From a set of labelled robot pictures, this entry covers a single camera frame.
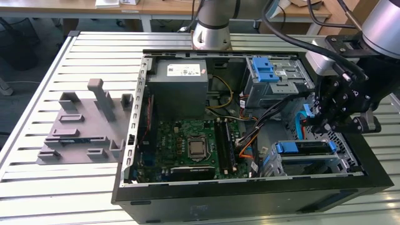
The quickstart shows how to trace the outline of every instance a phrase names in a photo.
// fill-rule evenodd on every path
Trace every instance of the green motherboard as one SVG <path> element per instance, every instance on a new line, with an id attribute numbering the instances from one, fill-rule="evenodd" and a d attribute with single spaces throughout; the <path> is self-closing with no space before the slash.
<path id="1" fill-rule="evenodd" d="M 157 127 L 157 146 L 153 166 L 144 166 L 146 182 L 162 182 L 162 171 L 178 166 L 212 166 L 214 179 L 245 178 L 245 160 L 237 163 L 237 171 L 224 174 L 220 171 L 218 149 L 213 120 L 160 121 Z M 234 145 L 240 137 L 238 125 L 228 121 L 230 141 Z"/>

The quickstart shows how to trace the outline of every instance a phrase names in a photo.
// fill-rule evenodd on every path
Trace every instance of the slotted aluminum surface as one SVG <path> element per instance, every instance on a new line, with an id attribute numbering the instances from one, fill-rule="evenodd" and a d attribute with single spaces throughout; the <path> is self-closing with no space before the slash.
<path id="1" fill-rule="evenodd" d="M 316 37 L 296 36 L 310 42 Z M 232 35 L 233 50 L 304 51 L 270 35 Z M 189 49 L 188 34 L 81 32 L 69 37 L 28 108 L 0 152 L 0 223 L 136 224 L 110 204 L 116 163 L 36 165 L 36 155 L 50 130 L 62 91 L 93 98 L 90 78 L 104 80 L 112 97 L 133 93 L 142 49 Z M 236 218 L 197 223 L 226 224 L 398 224 L 400 115 L 389 98 L 376 111 L 382 132 L 365 136 L 396 186 L 361 196 L 320 214 Z"/>

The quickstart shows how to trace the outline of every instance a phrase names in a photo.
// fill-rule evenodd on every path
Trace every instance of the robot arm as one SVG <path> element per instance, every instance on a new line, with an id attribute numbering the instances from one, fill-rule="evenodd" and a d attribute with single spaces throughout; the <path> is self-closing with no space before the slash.
<path id="1" fill-rule="evenodd" d="M 337 0 L 345 9 L 342 0 Z M 282 40 L 308 49 L 306 58 L 320 75 L 316 81 L 316 116 L 305 126 L 314 133 L 380 132 L 373 116 L 381 99 L 400 86 L 400 0 L 380 0 L 357 35 L 326 36 L 313 45 L 280 33 L 268 21 L 278 0 L 201 0 L 193 48 L 230 48 L 230 18 L 258 19 Z"/>
<path id="2" fill-rule="evenodd" d="M 260 19 L 258 9 L 269 0 L 202 0 L 198 22 L 193 32 L 193 47 L 201 50 L 230 48 L 229 19 Z M 273 13 L 278 0 L 272 0 Z"/>
<path id="3" fill-rule="evenodd" d="M 400 86 L 400 0 L 380 0 L 357 35 L 326 36 L 324 46 L 353 61 L 362 69 L 365 79 L 334 61 L 314 52 L 306 58 L 318 73 L 317 115 L 305 126 L 314 133 L 329 130 L 342 133 L 380 132 L 373 116 L 381 99 Z M 325 74 L 332 68 L 334 74 Z"/>

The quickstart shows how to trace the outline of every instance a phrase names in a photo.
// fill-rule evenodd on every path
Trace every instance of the table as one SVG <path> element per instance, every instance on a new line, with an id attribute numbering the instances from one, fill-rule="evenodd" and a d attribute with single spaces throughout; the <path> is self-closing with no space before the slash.
<path id="1" fill-rule="evenodd" d="M 190 19 L 190 3 L 177 0 L 141 0 L 137 5 L 121 4 L 118 8 L 94 8 L 96 0 L 0 0 L 0 16 L 37 18 L 140 19 L 144 32 L 150 32 L 152 19 Z M 293 4 L 285 9 L 288 23 L 310 23 L 308 35 L 320 31 L 312 22 L 308 9 Z M 330 12 L 322 6 L 314 11 L 322 22 Z M 270 19 L 282 21 L 282 14 Z"/>
<path id="2" fill-rule="evenodd" d="M 310 42 L 317 36 L 294 36 Z M 233 50 L 304 51 L 273 35 L 232 34 Z M 90 78 L 104 80 L 110 97 L 133 93 L 142 49 L 190 49 L 189 34 L 81 32 L 68 37 L 60 53 L 0 152 L 0 220 L 9 224 L 118 224 L 132 219 L 110 204 L 116 163 L 36 165 L 36 155 L 57 116 L 62 91 L 93 98 Z M 384 98 L 376 114 L 381 133 L 365 135 L 396 186 L 361 196 L 325 213 L 225 219 L 242 224 L 337 225 L 398 224 L 400 215 L 400 114 Z"/>

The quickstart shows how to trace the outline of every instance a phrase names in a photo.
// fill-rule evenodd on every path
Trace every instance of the open computer tower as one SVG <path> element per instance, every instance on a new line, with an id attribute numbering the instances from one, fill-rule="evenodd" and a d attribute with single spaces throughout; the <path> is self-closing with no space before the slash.
<path id="1" fill-rule="evenodd" d="M 137 223 L 197 221 L 320 212 L 390 187 L 360 134 L 298 129 L 316 79 L 300 52 L 144 51 L 112 203 Z"/>

